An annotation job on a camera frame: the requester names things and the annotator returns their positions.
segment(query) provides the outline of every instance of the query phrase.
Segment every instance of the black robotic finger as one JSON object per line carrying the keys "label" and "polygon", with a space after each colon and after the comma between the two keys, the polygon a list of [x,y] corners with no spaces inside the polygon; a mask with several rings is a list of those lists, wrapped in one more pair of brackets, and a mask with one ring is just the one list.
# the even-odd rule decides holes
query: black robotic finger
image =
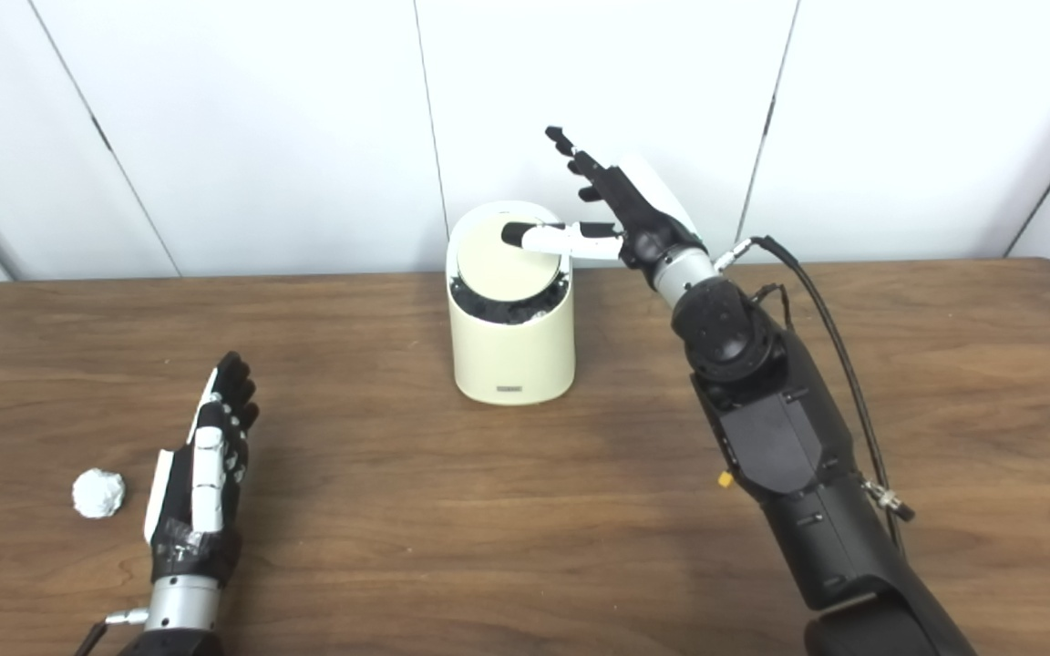
{"label": "black robotic finger", "polygon": [[222,399],[229,399],[236,395],[249,378],[250,365],[242,360],[237,352],[229,352],[217,363],[217,377],[213,381],[213,390],[222,395]]}
{"label": "black robotic finger", "polygon": [[240,385],[231,387],[229,394],[223,394],[222,398],[226,405],[229,405],[231,410],[237,414],[238,410],[246,407],[247,403],[250,403],[255,390],[258,390],[258,385],[252,379],[247,378],[242,381]]}
{"label": "black robotic finger", "polygon": [[250,445],[240,437],[225,441],[225,472],[245,472],[250,465]]}
{"label": "black robotic finger", "polygon": [[222,426],[222,440],[225,440],[226,444],[242,441],[242,421],[232,415],[226,415],[225,424]]}
{"label": "black robotic finger", "polygon": [[537,228],[537,224],[509,220],[508,224],[504,225],[504,228],[501,228],[501,241],[507,242],[509,246],[517,246],[520,249],[522,242],[525,241],[525,233],[534,228]]}
{"label": "black robotic finger", "polygon": [[578,197],[587,204],[592,204],[595,200],[601,200],[602,194],[594,187],[583,187],[578,191]]}
{"label": "black robotic finger", "polygon": [[[604,167],[584,150],[579,150],[578,154],[574,154],[574,163],[578,163],[579,170],[583,171],[586,179],[592,184],[592,189],[596,191],[600,198],[610,205],[610,209],[618,216],[620,220],[646,217],[651,213],[658,212],[643,197],[621,168],[616,166]],[[584,190],[580,190],[578,194],[583,196],[583,192]],[[645,225],[633,226],[634,229],[645,227]],[[630,230],[631,226],[624,224],[624,228]]]}
{"label": "black robotic finger", "polygon": [[164,495],[151,533],[151,542],[163,538],[163,532],[170,521],[192,523],[192,503],[189,490],[192,488],[192,444],[183,445],[172,452],[172,466],[168,481],[164,483]]}
{"label": "black robotic finger", "polygon": [[574,144],[558,126],[550,125],[549,128],[545,128],[545,135],[553,141],[553,145],[558,148],[559,153],[567,157],[571,157],[574,154]]}
{"label": "black robotic finger", "polygon": [[222,489],[222,521],[232,527],[237,520],[238,503],[242,502],[242,486],[237,482],[225,483]]}
{"label": "black robotic finger", "polygon": [[581,233],[583,233],[583,237],[587,237],[588,239],[604,239],[618,235],[615,229],[613,229],[613,224],[589,224],[589,221],[581,221],[579,228]]}
{"label": "black robotic finger", "polygon": [[242,428],[242,431],[245,431],[246,435],[249,435],[250,427],[253,426],[254,421],[258,420],[258,404],[255,403],[247,403],[245,407],[242,407],[242,410],[237,410],[234,414],[238,420],[238,428]]}

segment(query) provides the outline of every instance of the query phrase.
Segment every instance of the robotic hand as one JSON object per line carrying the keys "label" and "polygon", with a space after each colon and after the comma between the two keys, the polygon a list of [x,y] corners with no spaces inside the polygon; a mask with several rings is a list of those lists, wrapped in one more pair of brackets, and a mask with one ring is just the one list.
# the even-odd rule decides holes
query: robotic hand
{"label": "robotic hand", "polygon": [[145,515],[151,600],[93,626],[76,656],[91,652],[109,625],[143,625],[121,656],[222,656],[213,628],[242,553],[233,520],[249,465],[246,435],[258,418],[254,389],[250,366],[226,354],[205,384],[186,443],[156,461]]}
{"label": "robotic hand", "polygon": [[[896,528],[887,539],[870,506],[894,526],[912,511],[860,472],[854,440],[800,337],[780,327],[723,277],[753,245],[781,258],[818,302],[816,288],[795,258],[771,237],[742,241],[715,262],[695,235],[688,214],[650,167],[630,158],[604,167],[571,144],[561,128],[546,129],[572,173],[590,186],[587,203],[602,199],[617,216],[612,225],[507,225],[511,246],[576,257],[618,257],[637,269],[672,309],[671,327],[682,339],[691,381],[708,416],[729,474],[756,500],[775,533],[801,597],[828,611],[804,631],[811,656],[973,656],[962,632],[905,562]],[[859,411],[857,379],[846,366]],[[872,428],[867,437],[872,438]]]}

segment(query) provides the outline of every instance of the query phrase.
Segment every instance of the cable connector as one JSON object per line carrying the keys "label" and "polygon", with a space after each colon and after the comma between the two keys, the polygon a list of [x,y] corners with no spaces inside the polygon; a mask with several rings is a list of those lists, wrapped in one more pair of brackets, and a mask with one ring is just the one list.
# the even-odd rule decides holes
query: cable connector
{"label": "cable connector", "polygon": [[108,613],[105,625],[142,625],[148,621],[148,608],[128,608],[127,611]]}
{"label": "cable connector", "polygon": [[752,246],[753,240],[751,239],[744,239],[743,241],[738,242],[738,245],[733,246],[732,250],[723,253],[720,257],[717,257],[714,262],[712,262],[712,266],[715,267],[715,272],[723,273],[723,270],[727,269],[727,267],[733,266],[734,262],[742,257],[742,255],[747,253]]}
{"label": "cable connector", "polygon": [[903,522],[908,522],[914,520],[916,511],[907,506],[901,499],[897,498],[897,493],[894,490],[883,488],[878,485],[878,483],[872,482],[867,479],[861,479],[861,488],[866,490],[866,493],[870,495],[874,503],[878,504],[878,508],[886,512],[892,512],[897,514],[899,520]]}

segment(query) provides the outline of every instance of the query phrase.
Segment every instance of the cream trash can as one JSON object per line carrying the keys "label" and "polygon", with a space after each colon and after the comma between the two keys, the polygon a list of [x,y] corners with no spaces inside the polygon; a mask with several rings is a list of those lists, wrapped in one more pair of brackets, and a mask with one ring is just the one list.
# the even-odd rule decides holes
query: cream trash can
{"label": "cream trash can", "polygon": [[501,241],[508,221],[558,224],[541,205],[483,204],[453,228],[445,262],[456,386],[495,405],[526,405],[574,382],[570,256]]}

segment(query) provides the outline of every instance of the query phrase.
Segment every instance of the wooden table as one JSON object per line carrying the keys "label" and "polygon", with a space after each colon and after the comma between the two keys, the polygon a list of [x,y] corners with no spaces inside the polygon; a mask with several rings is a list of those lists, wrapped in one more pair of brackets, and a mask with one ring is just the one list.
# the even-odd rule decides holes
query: wooden table
{"label": "wooden table", "polygon": [[[733,271],[799,290],[779,266]],[[918,510],[916,569],[981,653],[1050,653],[1050,262],[812,274]],[[642,278],[578,274],[578,379],[533,407],[455,389],[443,294],[440,274],[0,283],[0,655],[69,655],[147,601],[155,451],[227,348],[264,410],[220,618],[233,655],[801,653],[810,613],[753,502],[715,484]],[[90,466],[128,482],[112,519],[71,510]]]}

